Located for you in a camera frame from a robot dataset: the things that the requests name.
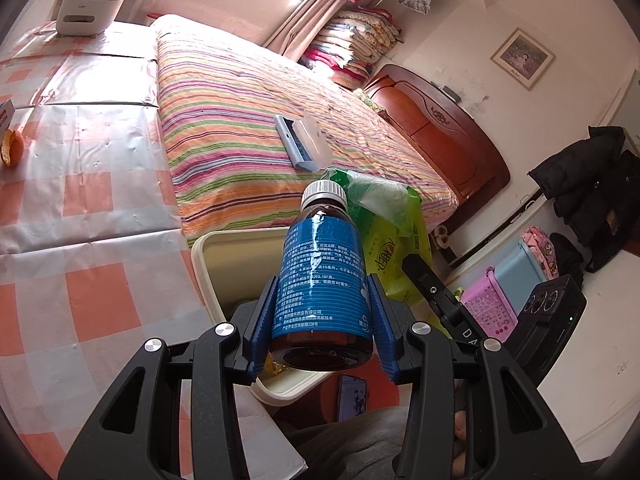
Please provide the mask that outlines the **stack of folded quilts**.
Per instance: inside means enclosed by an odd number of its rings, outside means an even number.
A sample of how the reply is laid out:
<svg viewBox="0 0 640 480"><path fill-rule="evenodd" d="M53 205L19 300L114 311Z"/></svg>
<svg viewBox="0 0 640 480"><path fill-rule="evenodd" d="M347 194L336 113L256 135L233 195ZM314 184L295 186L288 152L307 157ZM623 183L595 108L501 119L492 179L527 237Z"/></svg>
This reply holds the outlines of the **stack of folded quilts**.
<svg viewBox="0 0 640 480"><path fill-rule="evenodd" d="M401 29L390 12L361 6L343 9L320 29L298 62L344 89L356 90L401 41Z"/></svg>

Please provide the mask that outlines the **black jacket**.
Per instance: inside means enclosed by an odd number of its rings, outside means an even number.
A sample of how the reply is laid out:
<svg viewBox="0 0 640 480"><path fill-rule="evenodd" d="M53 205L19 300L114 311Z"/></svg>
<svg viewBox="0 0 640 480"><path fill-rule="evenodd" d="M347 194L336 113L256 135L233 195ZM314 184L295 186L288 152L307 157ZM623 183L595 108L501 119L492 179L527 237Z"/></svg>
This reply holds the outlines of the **black jacket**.
<svg viewBox="0 0 640 480"><path fill-rule="evenodd" d="M555 215L590 251L596 273L631 240L639 223L639 157L626 150L620 126L588 128L588 136L548 157L531 177Z"/></svg>

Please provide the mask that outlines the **pink plastic basket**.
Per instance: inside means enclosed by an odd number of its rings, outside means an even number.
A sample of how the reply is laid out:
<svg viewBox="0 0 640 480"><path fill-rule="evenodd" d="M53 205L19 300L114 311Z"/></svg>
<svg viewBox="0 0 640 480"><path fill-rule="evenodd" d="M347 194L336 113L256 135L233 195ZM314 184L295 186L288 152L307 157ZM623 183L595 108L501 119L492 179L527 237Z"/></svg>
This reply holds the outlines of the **pink plastic basket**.
<svg viewBox="0 0 640 480"><path fill-rule="evenodd" d="M492 266L465 289L461 302L488 337L506 342L518 324L518 318L504 296Z"/></svg>

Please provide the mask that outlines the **brown bottle blue label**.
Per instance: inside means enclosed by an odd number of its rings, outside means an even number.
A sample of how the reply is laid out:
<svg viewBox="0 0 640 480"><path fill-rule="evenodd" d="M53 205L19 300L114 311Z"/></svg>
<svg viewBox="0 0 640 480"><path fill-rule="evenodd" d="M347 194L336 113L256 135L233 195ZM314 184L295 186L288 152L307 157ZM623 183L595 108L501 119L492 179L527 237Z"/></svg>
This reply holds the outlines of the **brown bottle blue label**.
<svg viewBox="0 0 640 480"><path fill-rule="evenodd" d="M317 180L286 233L270 353L296 370L335 372L364 364L372 352L360 235L341 185Z"/></svg>

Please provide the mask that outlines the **checkered orange white tablecloth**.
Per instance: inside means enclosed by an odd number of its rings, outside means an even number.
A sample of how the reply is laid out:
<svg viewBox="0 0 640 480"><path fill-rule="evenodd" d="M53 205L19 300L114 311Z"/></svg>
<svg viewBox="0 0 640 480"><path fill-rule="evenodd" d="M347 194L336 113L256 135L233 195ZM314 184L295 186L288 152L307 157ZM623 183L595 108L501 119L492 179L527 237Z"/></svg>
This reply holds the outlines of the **checkered orange white tablecloth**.
<svg viewBox="0 0 640 480"><path fill-rule="evenodd" d="M1 171L1 406L49 479L147 339L212 324L160 133L156 46L144 26L76 38L44 24L1 53L25 142Z"/></svg>

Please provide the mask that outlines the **orange stool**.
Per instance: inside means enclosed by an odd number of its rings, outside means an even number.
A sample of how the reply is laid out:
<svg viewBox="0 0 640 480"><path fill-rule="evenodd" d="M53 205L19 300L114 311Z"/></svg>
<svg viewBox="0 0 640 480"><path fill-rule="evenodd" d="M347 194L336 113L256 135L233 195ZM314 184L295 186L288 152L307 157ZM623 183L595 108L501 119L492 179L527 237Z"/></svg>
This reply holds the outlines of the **orange stool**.
<svg viewBox="0 0 640 480"><path fill-rule="evenodd" d="M320 408L327 422L340 422L399 405L399 389L382 370L377 356L329 377L320 386Z"/></svg>

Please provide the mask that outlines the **cream plastic trash bin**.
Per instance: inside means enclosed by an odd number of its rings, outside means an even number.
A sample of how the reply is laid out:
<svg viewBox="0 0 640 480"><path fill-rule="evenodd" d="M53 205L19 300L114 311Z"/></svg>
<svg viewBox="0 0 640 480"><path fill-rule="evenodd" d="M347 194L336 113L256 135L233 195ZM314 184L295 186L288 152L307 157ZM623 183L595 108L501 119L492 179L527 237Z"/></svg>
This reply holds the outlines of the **cream plastic trash bin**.
<svg viewBox="0 0 640 480"><path fill-rule="evenodd" d="M213 231L191 248L196 282L215 324L228 321L239 304L258 299L270 276L279 273L285 228ZM329 373L287 368L262 376L250 392L262 403L290 405L320 386Z"/></svg>

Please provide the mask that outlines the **smartphone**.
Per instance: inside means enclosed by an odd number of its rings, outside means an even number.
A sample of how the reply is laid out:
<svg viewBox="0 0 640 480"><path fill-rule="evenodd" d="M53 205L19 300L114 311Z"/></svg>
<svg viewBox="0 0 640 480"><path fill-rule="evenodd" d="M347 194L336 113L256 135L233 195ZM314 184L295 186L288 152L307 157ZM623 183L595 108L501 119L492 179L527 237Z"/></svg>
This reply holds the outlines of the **smartphone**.
<svg viewBox="0 0 640 480"><path fill-rule="evenodd" d="M343 374L338 393L337 419L342 422L367 411L368 385L359 377Z"/></svg>

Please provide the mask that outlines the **white medicine carton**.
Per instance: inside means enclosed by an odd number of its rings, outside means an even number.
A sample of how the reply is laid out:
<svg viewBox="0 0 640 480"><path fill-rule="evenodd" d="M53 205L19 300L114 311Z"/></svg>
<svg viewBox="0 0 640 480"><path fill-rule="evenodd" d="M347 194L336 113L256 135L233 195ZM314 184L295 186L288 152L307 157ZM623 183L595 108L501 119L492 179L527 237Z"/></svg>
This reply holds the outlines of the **white medicine carton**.
<svg viewBox="0 0 640 480"><path fill-rule="evenodd" d="M0 138L3 138L9 130L14 113L15 107L10 99L5 100L0 105Z"/></svg>

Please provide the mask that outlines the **pink curtain right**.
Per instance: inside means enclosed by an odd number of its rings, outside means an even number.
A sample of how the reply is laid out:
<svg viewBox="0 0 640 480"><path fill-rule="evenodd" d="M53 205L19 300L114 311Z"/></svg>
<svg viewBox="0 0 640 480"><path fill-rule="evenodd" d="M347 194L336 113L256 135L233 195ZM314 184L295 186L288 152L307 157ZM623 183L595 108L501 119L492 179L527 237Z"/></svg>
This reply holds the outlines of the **pink curtain right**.
<svg viewBox="0 0 640 480"><path fill-rule="evenodd" d="M347 0L303 0L262 45L297 62Z"/></svg>

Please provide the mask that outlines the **blue plastic storage box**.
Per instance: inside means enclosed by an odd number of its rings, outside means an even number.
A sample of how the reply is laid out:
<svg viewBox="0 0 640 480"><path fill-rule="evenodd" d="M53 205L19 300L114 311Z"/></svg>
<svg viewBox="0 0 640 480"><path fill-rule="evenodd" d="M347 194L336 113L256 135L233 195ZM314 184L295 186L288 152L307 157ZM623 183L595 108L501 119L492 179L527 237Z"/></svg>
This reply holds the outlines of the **blue plastic storage box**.
<svg viewBox="0 0 640 480"><path fill-rule="evenodd" d="M546 280L538 260L524 240L495 267L495 278L516 314L523 310L533 289Z"/></svg>

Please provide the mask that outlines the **orange peel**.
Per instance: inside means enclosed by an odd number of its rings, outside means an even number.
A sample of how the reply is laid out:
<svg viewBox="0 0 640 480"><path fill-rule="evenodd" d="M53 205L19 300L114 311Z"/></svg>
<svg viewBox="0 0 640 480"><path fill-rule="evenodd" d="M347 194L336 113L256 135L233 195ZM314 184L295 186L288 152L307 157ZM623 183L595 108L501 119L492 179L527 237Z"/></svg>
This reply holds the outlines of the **orange peel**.
<svg viewBox="0 0 640 480"><path fill-rule="evenodd" d="M11 129L6 130L1 142L1 161L8 168L15 167L22 159L25 141L22 134Z"/></svg>

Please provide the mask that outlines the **white desk organizer box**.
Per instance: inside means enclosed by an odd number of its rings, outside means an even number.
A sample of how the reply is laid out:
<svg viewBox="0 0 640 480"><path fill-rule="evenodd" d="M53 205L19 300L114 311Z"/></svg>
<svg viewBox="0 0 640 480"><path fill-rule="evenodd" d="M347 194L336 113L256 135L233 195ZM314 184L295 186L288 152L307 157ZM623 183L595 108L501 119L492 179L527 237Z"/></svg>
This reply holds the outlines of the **white desk organizer box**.
<svg viewBox="0 0 640 480"><path fill-rule="evenodd" d="M62 36L88 37L105 32L125 0L63 0L55 21Z"/></svg>

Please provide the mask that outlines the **white blue box on bed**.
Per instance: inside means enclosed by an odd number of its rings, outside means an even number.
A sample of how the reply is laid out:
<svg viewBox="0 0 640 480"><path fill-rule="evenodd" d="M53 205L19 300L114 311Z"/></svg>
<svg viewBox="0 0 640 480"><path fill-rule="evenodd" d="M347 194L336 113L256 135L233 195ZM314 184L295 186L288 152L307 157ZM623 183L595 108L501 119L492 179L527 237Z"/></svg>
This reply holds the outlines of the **white blue box on bed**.
<svg viewBox="0 0 640 480"><path fill-rule="evenodd" d="M308 113L292 119L282 115L273 117L280 140L292 166L296 170L319 172L333 162L332 150L318 122Z"/></svg>

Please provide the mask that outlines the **green plastic snack bag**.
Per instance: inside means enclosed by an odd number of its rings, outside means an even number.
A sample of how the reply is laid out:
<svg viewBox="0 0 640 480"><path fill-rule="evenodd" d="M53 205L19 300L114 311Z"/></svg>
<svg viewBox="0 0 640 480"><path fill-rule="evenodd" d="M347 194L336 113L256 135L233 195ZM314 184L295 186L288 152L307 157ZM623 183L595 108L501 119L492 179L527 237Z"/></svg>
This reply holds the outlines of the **green plastic snack bag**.
<svg viewBox="0 0 640 480"><path fill-rule="evenodd" d="M422 200L409 185L354 170L329 168L322 177L341 185L355 223L369 274L380 279L386 296L413 307L422 295L402 270L402 260L419 255L433 262Z"/></svg>

